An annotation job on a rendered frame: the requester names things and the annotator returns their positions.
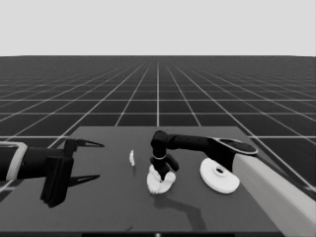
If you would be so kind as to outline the large thick white disc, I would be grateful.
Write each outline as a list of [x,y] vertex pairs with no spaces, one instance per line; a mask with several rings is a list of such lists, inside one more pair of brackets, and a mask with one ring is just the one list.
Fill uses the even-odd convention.
[[237,176],[210,158],[202,160],[199,172],[203,181],[210,188],[221,194],[232,194],[240,185],[240,180]]

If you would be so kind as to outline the white round carrier with pins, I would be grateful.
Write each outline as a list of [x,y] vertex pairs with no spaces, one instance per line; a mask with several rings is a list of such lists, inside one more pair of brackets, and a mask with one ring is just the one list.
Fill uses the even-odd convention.
[[[158,181],[155,179],[154,174],[148,172],[148,175],[147,175],[147,184],[148,184],[150,181],[156,181],[156,182],[158,182]],[[170,188],[172,187],[172,185],[173,185],[175,182],[174,182],[173,184],[166,183],[165,181],[164,181],[164,182],[159,182],[159,183],[160,183],[160,190],[159,190],[159,193],[158,193],[158,194],[164,194],[164,193],[166,193],[167,191],[170,190]]]

